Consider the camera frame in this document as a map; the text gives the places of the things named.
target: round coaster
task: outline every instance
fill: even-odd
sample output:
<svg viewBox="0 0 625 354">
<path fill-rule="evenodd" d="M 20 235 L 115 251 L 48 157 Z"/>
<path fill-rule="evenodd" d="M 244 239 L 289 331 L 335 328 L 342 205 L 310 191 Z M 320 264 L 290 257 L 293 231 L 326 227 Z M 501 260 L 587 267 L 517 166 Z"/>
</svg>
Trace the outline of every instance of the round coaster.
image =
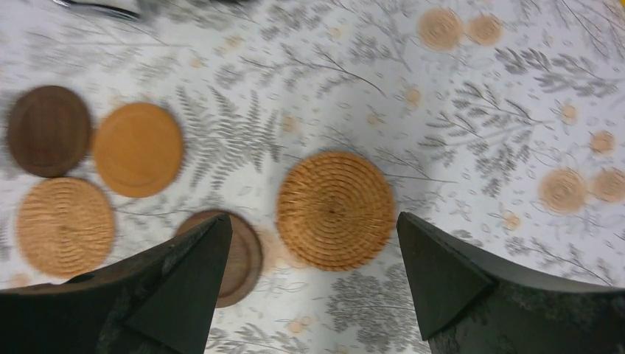
<svg viewBox="0 0 625 354">
<path fill-rule="evenodd" d="M 303 262 L 328 271 L 366 264 L 394 228 L 391 187 L 382 173 L 353 153 L 303 160 L 282 182 L 278 231 Z"/>
<path fill-rule="evenodd" d="M 93 147 L 102 180 L 131 198 L 154 195 L 178 174 L 182 133 L 173 117 L 149 103 L 131 103 L 105 118 Z"/>
<path fill-rule="evenodd" d="M 180 226 L 176 235 L 180 235 L 207 218 L 224 213 L 209 210 L 192 215 Z M 218 308 L 234 305 L 245 298 L 258 282 L 262 270 L 262 252 L 254 229 L 240 216 L 228 212 L 232 222 L 232 241 L 226 269 L 219 288 Z"/>
<path fill-rule="evenodd" d="M 16 234 L 33 267 L 70 278 L 102 264 L 115 226 L 101 190 L 78 178 L 54 178 L 30 190 L 19 207 Z"/>
<path fill-rule="evenodd" d="M 20 97 L 10 113 L 9 151 L 28 173 L 58 177 L 84 157 L 91 138 L 85 103 L 74 92 L 43 86 Z"/>
</svg>

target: floral pattern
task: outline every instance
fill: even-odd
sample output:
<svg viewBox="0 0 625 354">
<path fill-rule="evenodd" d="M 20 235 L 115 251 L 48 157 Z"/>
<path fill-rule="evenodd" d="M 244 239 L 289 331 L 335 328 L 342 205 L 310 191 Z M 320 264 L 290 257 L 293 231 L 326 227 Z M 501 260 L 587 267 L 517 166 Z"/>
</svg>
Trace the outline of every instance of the floral pattern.
<svg viewBox="0 0 625 354">
<path fill-rule="evenodd" d="M 396 235 L 345 273 L 306 267 L 280 241 L 279 185 L 322 150 L 365 156 L 397 211 L 472 245 L 625 286 L 618 0 L 157 2 L 152 21 L 130 24 L 6 1 L 0 125 L 21 92 L 43 84 L 79 92 L 95 127 L 138 100 L 176 117 L 184 168 L 158 195 L 115 195 L 90 156 L 70 175 L 99 185 L 114 208 L 105 264 L 168 240 L 200 210 L 254 225 L 262 276 L 248 298 L 215 311 L 207 353 L 429 352 Z M 15 211 L 40 179 L 0 139 L 0 287 L 62 282 L 21 256 Z"/>
</svg>

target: brown leather coaster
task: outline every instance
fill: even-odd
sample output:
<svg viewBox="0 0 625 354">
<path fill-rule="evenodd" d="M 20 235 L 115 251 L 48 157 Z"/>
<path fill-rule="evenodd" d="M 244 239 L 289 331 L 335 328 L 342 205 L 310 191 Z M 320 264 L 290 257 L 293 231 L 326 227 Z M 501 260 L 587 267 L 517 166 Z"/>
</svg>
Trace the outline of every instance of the brown leather coaster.
<svg viewBox="0 0 625 354">
<path fill-rule="evenodd" d="M 42 86 L 20 97 L 9 117 L 7 141 L 28 173 L 58 177 L 84 157 L 91 138 L 85 103 L 59 86 Z"/>
<path fill-rule="evenodd" d="M 366 264 L 395 225 L 384 175 L 353 153 L 320 153 L 297 164 L 278 195 L 278 231 L 300 260 L 327 271 Z"/>
<path fill-rule="evenodd" d="M 194 214 L 178 228 L 176 236 L 188 231 L 207 218 L 222 213 L 224 212 L 220 210 L 209 210 Z M 218 308 L 234 305 L 252 292 L 262 270 L 262 252 L 256 232 L 240 216 L 230 212 L 226 213 L 232 222 L 232 241 L 228 253 L 228 262 L 219 288 L 216 305 Z"/>
<path fill-rule="evenodd" d="M 177 176 L 182 133 L 173 117 L 149 103 L 131 103 L 106 117 L 93 155 L 102 180 L 115 192 L 143 198 L 161 192 Z"/>
<path fill-rule="evenodd" d="M 17 241 L 36 269 L 70 278 L 102 264 L 113 246 L 113 213 L 104 193 L 78 178 L 48 179 L 19 207 Z"/>
</svg>

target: tablecloth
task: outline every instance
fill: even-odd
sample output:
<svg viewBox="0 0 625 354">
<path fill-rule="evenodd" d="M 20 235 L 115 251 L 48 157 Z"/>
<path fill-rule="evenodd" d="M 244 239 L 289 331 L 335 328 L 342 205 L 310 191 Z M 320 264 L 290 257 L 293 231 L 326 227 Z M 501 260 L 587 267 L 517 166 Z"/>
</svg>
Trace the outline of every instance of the tablecloth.
<svg viewBox="0 0 625 354">
<path fill-rule="evenodd" d="M 0 102 L 6 112 L 21 92 L 55 84 L 85 99 L 96 126 L 134 101 L 175 115 L 186 156 L 165 191 L 116 195 L 90 158 L 70 175 L 113 205 L 105 264 L 169 239 L 203 209 L 258 229 L 262 277 L 215 312 L 207 353 L 429 352 L 396 235 L 350 272 L 308 268 L 281 245 L 279 185 L 321 150 L 375 163 L 397 212 L 524 266 L 625 285 L 617 0 L 157 2 L 149 23 L 131 24 L 4 1 Z M 62 282 L 20 256 L 16 208 L 41 179 L 2 154 L 1 286 Z"/>
</svg>

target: black object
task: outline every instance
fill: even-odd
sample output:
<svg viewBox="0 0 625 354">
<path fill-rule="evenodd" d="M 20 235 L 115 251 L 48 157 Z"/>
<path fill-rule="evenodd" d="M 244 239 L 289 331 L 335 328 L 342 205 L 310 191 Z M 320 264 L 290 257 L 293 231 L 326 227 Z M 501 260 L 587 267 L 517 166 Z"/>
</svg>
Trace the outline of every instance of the black object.
<svg viewBox="0 0 625 354">
<path fill-rule="evenodd" d="M 0 351 L 204 353 L 231 236 L 222 214 L 64 284 L 0 291 Z"/>
<path fill-rule="evenodd" d="M 433 354 L 625 354 L 625 290 L 523 267 L 406 212 L 399 244 Z"/>
</svg>

